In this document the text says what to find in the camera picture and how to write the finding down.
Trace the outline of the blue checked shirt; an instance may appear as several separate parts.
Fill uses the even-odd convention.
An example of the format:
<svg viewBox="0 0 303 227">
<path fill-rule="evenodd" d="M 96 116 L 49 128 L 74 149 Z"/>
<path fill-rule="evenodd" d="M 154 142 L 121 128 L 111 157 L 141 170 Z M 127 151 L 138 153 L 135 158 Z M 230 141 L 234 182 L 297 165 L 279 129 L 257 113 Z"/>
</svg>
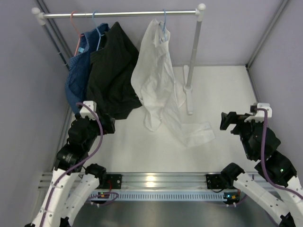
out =
<svg viewBox="0 0 303 227">
<path fill-rule="evenodd" d="M 98 26 L 101 34 L 109 31 L 107 23 Z M 79 112 L 76 103 L 86 99 L 87 84 L 90 74 L 90 54 L 96 51 L 98 33 L 96 29 L 82 34 L 78 54 L 70 58 L 69 74 L 65 82 L 65 94 L 74 114 Z"/>
</svg>

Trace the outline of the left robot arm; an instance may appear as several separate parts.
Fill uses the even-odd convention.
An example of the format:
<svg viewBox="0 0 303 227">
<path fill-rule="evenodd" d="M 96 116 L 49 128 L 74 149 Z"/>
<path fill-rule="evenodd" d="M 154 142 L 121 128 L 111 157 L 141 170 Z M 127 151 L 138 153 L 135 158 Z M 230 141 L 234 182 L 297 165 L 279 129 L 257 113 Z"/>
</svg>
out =
<svg viewBox="0 0 303 227">
<path fill-rule="evenodd" d="M 103 131 L 97 119 L 76 116 L 66 144 L 57 153 L 45 199 L 29 227 L 71 227 L 93 191 L 106 186 L 106 168 L 91 164 L 85 168 L 78 186 L 72 189 L 98 136 L 102 137 Z"/>
</svg>

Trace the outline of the blue hanger under black shirt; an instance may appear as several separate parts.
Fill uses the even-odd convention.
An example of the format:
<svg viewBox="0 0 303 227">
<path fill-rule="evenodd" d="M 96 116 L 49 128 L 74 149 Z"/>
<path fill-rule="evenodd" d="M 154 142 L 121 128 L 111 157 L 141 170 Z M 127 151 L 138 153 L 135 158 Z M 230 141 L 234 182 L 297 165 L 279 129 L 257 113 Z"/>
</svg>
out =
<svg viewBox="0 0 303 227">
<path fill-rule="evenodd" d="M 96 27 L 96 31 L 98 33 L 98 44 L 97 44 L 97 47 L 96 47 L 96 51 L 99 50 L 99 45 L 100 45 L 100 42 L 101 42 L 101 37 L 103 36 L 103 34 L 101 34 L 100 30 L 98 29 L 98 25 L 95 21 L 95 14 L 98 12 L 98 10 L 95 10 L 93 13 L 92 13 L 92 20 L 95 24 L 95 27 Z"/>
</svg>

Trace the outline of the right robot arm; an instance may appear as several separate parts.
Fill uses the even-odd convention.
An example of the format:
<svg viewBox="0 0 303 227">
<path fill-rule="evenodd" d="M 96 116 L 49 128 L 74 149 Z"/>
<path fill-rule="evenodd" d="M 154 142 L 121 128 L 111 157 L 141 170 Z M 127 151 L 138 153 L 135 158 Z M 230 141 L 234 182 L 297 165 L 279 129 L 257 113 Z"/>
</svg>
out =
<svg viewBox="0 0 303 227">
<path fill-rule="evenodd" d="M 225 188 L 236 188 L 254 200 L 280 227 L 303 225 L 303 187 L 292 162 L 277 148 L 281 141 L 267 127 L 272 111 L 269 107 L 254 107 L 251 114 L 222 113 L 220 130 L 231 124 L 231 134 L 238 135 L 246 158 L 256 163 L 255 169 L 278 197 L 260 186 L 236 163 L 230 163 L 220 173 Z"/>
</svg>

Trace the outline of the aluminium mounting rail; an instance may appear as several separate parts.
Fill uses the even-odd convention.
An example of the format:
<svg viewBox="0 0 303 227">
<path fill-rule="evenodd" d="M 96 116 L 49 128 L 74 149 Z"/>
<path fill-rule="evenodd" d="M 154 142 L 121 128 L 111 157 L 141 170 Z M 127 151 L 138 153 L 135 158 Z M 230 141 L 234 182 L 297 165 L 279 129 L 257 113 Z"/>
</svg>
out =
<svg viewBox="0 0 303 227">
<path fill-rule="evenodd" d="M 112 189 L 114 185 L 118 184 L 122 191 L 207 191 L 210 180 L 206 179 L 207 173 L 112 173 L 118 174 L 118 179 L 114 180 L 110 176 Z M 273 191 L 270 186 L 261 176 L 257 173 L 249 173 L 250 177 L 254 177 L 254 181 L 266 190 Z M 43 173 L 41 180 L 38 184 L 39 190 L 48 189 L 51 182 L 52 173 Z"/>
</svg>

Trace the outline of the light blue wire hanger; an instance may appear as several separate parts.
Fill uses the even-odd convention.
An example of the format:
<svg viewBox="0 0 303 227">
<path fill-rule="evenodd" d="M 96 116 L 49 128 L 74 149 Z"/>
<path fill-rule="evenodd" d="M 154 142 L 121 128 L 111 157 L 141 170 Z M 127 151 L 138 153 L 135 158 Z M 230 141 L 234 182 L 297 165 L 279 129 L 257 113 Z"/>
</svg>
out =
<svg viewBox="0 0 303 227">
<path fill-rule="evenodd" d="M 167 41 L 167 35 L 166 35 L 166 22 L 167 22 L 167 12 L 165 9 L 163 9 L 164 14 L 164 21 L 162 24 L 159 24 L 159 26 L 162 28 L 162 36 L 160 37 L 160 42 L 166 42 Z"/>
</svg>

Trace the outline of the white shirt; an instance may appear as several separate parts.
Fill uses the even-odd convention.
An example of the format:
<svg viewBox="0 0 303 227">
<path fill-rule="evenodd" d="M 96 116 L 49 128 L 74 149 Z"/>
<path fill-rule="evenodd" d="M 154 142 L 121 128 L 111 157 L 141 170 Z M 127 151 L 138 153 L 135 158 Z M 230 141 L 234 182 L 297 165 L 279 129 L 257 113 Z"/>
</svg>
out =
<svg viewBox="0 0 303 227">
<path fill-rule="evenodd" d="M 186 147 L 196 147 L 215 139 L 208 122 L 183 123 L 180 107 L 186 96 L 182 84 L 176 79 L 170 52 L 170 31 L 167 41 L 161 43 L 162 21 L 153 19 L 141 42 L 139 57 L 131 77 L 131 85 L 146 109 L 144 125 L 155 132 L 164 124 Z"/>
</svg>

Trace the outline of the black striped shirt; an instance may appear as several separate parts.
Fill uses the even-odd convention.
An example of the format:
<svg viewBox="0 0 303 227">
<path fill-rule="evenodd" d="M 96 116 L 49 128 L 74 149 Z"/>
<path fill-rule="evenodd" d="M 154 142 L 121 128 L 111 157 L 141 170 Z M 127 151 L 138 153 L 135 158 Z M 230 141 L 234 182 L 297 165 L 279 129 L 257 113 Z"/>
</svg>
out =
<svg viewBox="0 0 303 227">
<path fill-rule="evenodd" d="M 141 107 L 131 77 L 139 52 L 118 22 L 101 38 L 100 49 L 90 55 L 86 99 L 97 104 L 97 113 L 124 120 Z"/>
</svg>

